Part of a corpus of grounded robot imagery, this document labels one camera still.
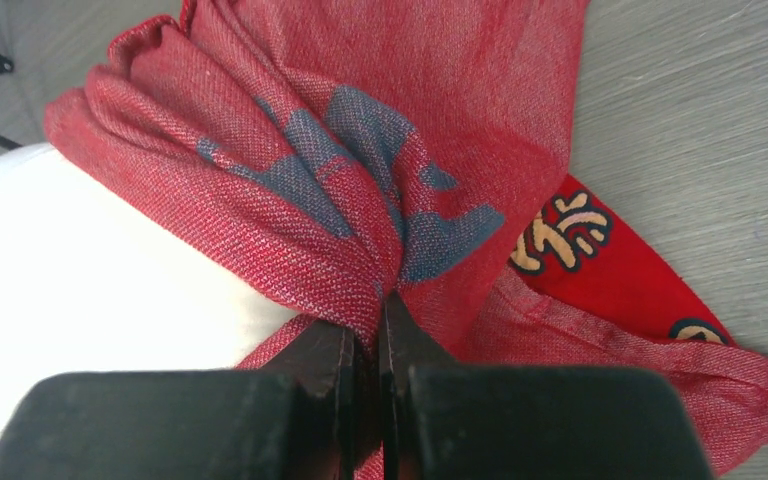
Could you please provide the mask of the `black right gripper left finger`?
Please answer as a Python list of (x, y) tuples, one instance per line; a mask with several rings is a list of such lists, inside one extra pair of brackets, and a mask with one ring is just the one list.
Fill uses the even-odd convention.
[(54, 376), (0, 437), (0, 479), (349, 479), (356, 363), (317, 321), (256, 370)]

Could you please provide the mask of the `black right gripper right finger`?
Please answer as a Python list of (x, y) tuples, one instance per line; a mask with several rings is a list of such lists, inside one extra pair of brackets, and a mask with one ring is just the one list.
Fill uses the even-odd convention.
[(710, 479), (665, 378), (643, 369), (469, 365), (391, 294), (379, 323), (388, 479)]

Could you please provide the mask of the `red patterned pillowcase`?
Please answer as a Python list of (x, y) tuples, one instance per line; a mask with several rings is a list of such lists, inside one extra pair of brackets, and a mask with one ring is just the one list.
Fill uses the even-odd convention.
[(49, 142), (365, 356), (395, 293), (471, 363), (635, 366), (716, 473), (768, 443), (768, 358), (568, 172), (584, 1), (187, 1), (46, 109)]

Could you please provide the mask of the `white pillow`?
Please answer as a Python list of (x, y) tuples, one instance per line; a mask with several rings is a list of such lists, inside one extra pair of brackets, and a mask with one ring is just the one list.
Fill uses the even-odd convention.
[(0, 435), (47, 377), (231, 368), (293, 315), (51, 145), (0, 156)]

